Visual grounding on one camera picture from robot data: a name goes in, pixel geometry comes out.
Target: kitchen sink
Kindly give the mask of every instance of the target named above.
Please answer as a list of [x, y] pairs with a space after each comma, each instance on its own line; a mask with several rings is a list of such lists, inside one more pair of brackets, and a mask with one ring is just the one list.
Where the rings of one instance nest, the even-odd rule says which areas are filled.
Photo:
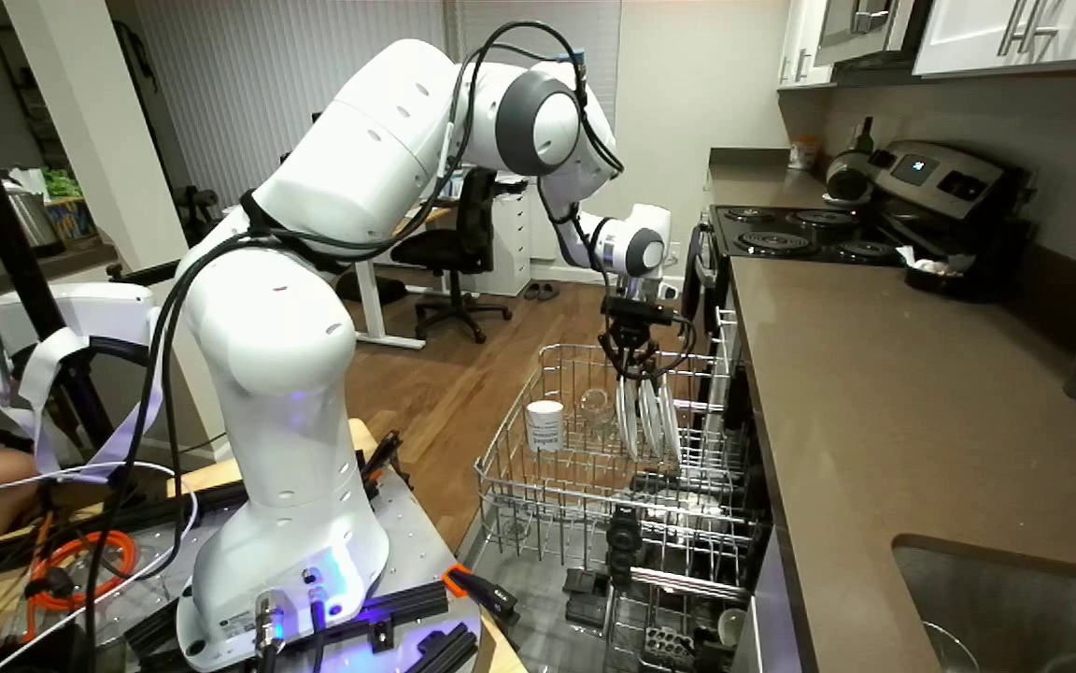
[[1076, 673], [1076, 568], [937, 539], [892, 557], [944, 670]]

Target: black cable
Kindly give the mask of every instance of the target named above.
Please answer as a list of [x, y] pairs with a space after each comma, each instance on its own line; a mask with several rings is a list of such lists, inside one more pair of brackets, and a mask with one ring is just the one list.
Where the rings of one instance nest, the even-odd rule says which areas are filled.
[[140, 421], [149, 414], [149, 395], [151, 395], [151, 382], [155, 382], [155, 369], [166, 366], [160, 349], [171, 344], [171, 313], [180, 313], [190, 285], [198, 282], [198, 273], [218, 263], [220, 255], [230, 255], [230, 252], [241, 252], [241, 247], [270, 247], [270, 240], [250, 240], [250, 235], [236, 235], [236, 240], [224, 240], [220, 247], [205, 252], [200, 259], [193, 259], [176, 282], [171, 282], [171, 293], [155, 313], [155, 330], [151, 330], [151, 351], [149, 351], [149, 366], [144, 366], [144, 382], [140, 382], [140, 395], [139, 395], [139, 411], [135, 411], [135, 434], [129, 434], [129, 444], [125, 444], [125, 455], [123, 455], [123, 466], [110, 472], [110, 492], [105, 500], [105, 515], [102, 515], [102, 536], [98, 536], [98, 544], [90, 552], [90, 573], [84, 573], [84, 588], [90, 588], [90, 603], [84, 603], [84, 645], [76, 649], [71, 663], [82, 663], [90, 655], [92, 663], [92, 640], [98, 640], [98, 625], [92, 625], [92, 614], [98, 614], [98, 603], [92, 603], [92, 588], [98, 588], [98, 568], [102, 568], [102, 552], [105, 552], [105, 539], [107, 530], [117, 526], [117, 515], [119, 515], [119, 500], [123, 500], [123, 485], [129, 483], [129, 472], [135, 472], [135, 455], [139, 455], [139, 444], [140, 444]]
[[310, 598], [310, 673], [322, 673], [326, 659], [326, 603], [322, 596]]
[[545, 65], [572, 65], [569, 56], [540, 56], [540, 53], [530, 53], [530, 48], [520, 48], [520, 45], [493, 45], [493, 53], [515, 53], [515, 56], [525, 56], [525, 60], [545, 60]]
[[[448, 187], [455, 166], [463, 161], [463, 153], [467, 153], [467, 147], [470, 147], [470, 136], [475, 136], [475, 92], [477, 92], [477, 71], [480, 71], [480, 65], [487, 65], [487, 53], [495, 48], [495, 40], [500, 40], [503, 35], [511, 35], [511, 29], [540, 29], [540, 35], [550, 35], [553, 40], [561, 40], [561, 48], [569, 53], [572, 73], [575, 73], [575, 110], [579, 110], [581, 131], [586, 131], [591, 147], [599, 151], [599, 158], [602, 158], [607, 168], [617, 168], [617, 173], [625, 168], [625, 166], [617, 161], [617, 153], [599, 139], [599, 131], [595, 131], [591, 118], [586, 118], [581, 60], [579, 60], [579, 53], [569, 45], [569, 38], [555, 35], [553, 26], [545, 26], [545, 22], [503, 22], [503, 26], [493, 29], [489, 40], [475, 53], [470, 77], [467, 77], [467, 110], [463, 110], [463, 127], [458, 127], [463, 136], [458, 136], [455, 153], [448, 158], [448, 166], [440, 166], [440, 174], [434, 179], [434, 192], [423, 198], [423, 205], [416, 209], [416, 215], [411, 215], [393, 240], [386, 240], [386, 244], [340, 244], [340, 240], [328, 240], [328, 235], [313, 235], [313, 232], [286, 232], [286, 228], [281, 228], [272, 240], [236, 235], [236, 240], [224, 240], [220, 247], [205, 252], [200, 259], [193, 259], [193, 263], [176, 278], [176, 285], [171, 285], [171, 293], [166, 293], [166, 298], [164, 298], [164, 308], [160, 308], [160, 313], [155, 313], [151, 351], [149, 351], [144, 386], [140, 386], [140, 399], [139, 399], [139, 427], [135, 427], [135, 434], [129, 434], [129, 450], [125, 450], [123, 466], [110, 472], [110, 492], [107, 492], [107, 500], [105, 500], [102, 539], [98, 539], [92, 557], [90, 557], [90, 578], [84, 578], [90, 588], [98, 588], [98, 568], [102, 568], [102, 552], [105, 552], [105, 536], [110, 530], [110, 525], [117, 525], [117, 515], [119, 515], [119, 500], [123, 500], [119, 492], [123, 492], [123, 485], [129, 483], [129, 472], [135, 472], [135, 455], [139, 455], [139, 444], [140, 444], [140, 419], [144, 419], [149, 395], [151, 395], [151, 376], [160, 372], [164, 395], [171, 392], [171, 386], [166, 386], [166, 349], [171, 349], [171, 334], [176, 334], [180, 308], [188, 304], [188, 288], [193, 285], [193, 278], [198, 278], [210, 263], [218, 263], [220, 255], [230, 255], [230, 252], [241, 252], [241, 247], [272, 247], [272, 244], [285, 247], [285, 244], [290, 240], [290, 244], [313, 244], [313, 247], [322, 247], [326, 255], [333, 255], [335, 263], [364, 263], [364, 259], [386, 255], [388, 247], [397, 247], [397, 244], [407, 240], [411, 232], [417, 232], [417, 228], [424, 224], [438, 194]], [[455, 92], [450, 92], [450, 103], [448, 103], [448, 118], [455, 118], [455, 110], [458, 110], [463, 71], [467, 71], [467, 65], [458, 65], [458, 77], [455, 77]], [[575, 209], [572, 209], [572, 224], [575, 224], [581, 247], [586, 247], [586, 255], [591, 255], [591, 267], [604, 278], [604, 293], [607, 293], [607, 273], [599, 267], [599, 259], [595, 259], [595, 252], [591, 252], [591, 244], [586, 244], [586, 235], [581, 235], [581, 228], [579, 228], [579, 212], [575, 212]], [[180, 483], [180, 450], [176, 450], [176, 419], [171, 419], [171, 406], [166, 406], [166, 414], [164, 414], [164, 427], [166, 427], [166, 463], [171, 463], [171, 472], [176, 472], [176, 500], [180, 500], [180, 497], [184, 497], [184, 483]], [[176, 530], [171, 549], [166, 549], [166, 557], [160, 559], [160, 568], [166, 568], [176, 552], [180, 552], [180, 530]], [[92, 598], [90, 598], [90, 603], [84, 603], [84, 649], [90, 649], [90, 659], [92, 659], [92, 640], [98, 640], [98, 633], [92, 633], [92, 614], [98, 614], [98, 607], [92, 607]]]
[[213, 439], [205, 439], [205, 441], [184, 444], [180, 452], [200, 452], [200, 450], [213, 450], [220, 439], [229, 439], [229, 434], [213, 434]]

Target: office chair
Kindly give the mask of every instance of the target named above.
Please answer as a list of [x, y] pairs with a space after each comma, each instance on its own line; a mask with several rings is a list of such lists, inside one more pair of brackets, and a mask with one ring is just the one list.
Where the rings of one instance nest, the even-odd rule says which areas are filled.
[[416, 304], [416, 334], [424, 341], [424, 330], [434, 323], [463, 323], [475, 338], [475, 344], [487, 344], [487, 334], [475, 326], [470, 313], [500, 313], [503, 323], [511, 316], [509, 308], [500, 304], [477, 304], [458, 293], [458, 273], [487, 273], [493, 270], [493, 198], [495, 194], [515, 194], [525, 184], [503, 187], [495, 184], [495, 173], [489, 168], [470, 168], [463, 174], [458, 205], [455, 205], [455, 228], [430, 228], [423, 235], [404, 240], [393, 247], [397, 263], [407, 267], [424, 267], [438, 278], [448, 273], [448, 296], [424, 296]]

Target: dishwasher rack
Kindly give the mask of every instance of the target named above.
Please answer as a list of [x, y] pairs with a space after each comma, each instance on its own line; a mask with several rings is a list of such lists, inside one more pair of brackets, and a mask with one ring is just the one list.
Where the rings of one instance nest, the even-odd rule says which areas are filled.
[[[746, 444], [718, 421], [729, 361], [658, 351], [658, 366], [658, 392], [648, 382], [637, 395], [637, 386], [620, 389], [599, 344], [539, 349], [534, 372], [475, 463], [480, 503], [463, 557], [530, 603], [525, 634], [539, 643], [524, 655], [540, 664], [648, 670], [648, 645], [746, 603], [767, 525], [744, 512]], [[564, 402], [561, 450], [530, 450], [530, 399]], [[617, 414], [637, 399], [660, 399], [660, 441]], [[607, 578], [599, 633], [564, 627], [569, 573]]]

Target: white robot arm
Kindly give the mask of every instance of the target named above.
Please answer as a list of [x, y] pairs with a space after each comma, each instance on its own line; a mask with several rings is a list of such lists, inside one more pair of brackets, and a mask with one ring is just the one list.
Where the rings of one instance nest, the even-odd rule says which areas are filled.
[[388, 45], [180, 267], [184, 323], [210, 358], [250, 492], [198, 552], [180, 603], [180, 645], [193, 670], [352, 619], [388, 559], [340, 392], [356, 326], [310, 255], [386, 252], [404, 222], [424, 215], [450, 168], [480, 166], [539, 179], [564, 259], [602, 270], [617, 304], [643, 308], [670, 212], [579, 212], [620, 173], [579, 67], [509, 67], [487, 53], [458, 67], [423, 40]]

